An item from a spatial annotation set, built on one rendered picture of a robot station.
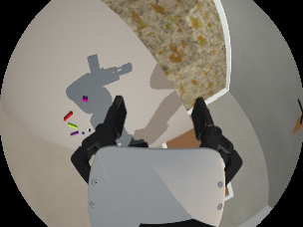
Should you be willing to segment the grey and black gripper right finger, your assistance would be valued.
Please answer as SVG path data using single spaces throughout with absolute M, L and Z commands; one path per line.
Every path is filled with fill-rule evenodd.
M 225 163 L 225 186 L 242 166 L 242 159 L 231 141 L 222 135 L 222 130 L 214 126 L 211 114 L 203 98 L 197 98 L 191 112 L 192 122 L 199 147 L 217 150 Z

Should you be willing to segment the red rod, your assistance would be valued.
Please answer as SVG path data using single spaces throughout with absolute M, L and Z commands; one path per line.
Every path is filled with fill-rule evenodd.
M 69 112 L 69 113 L 64 117 L 64 120 L 68 119 L 72 114 L 73 114 L 73 112 Z

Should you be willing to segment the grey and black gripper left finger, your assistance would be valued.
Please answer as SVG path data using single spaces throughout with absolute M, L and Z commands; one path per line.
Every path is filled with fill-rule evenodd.
M 127 109 L 124 98 L 116 96 L 104 123 L 98 124 L 95 132 L 86 137 L 82 141 L 82 146 L 79 146 L 71 156 L 72 163 L 87 183 L 89 183 L 91 171 L 89 161 L 92 155 L 95 155 L 102 147 L 117 145 L 116 140 L 122 136 L 126 116 Z

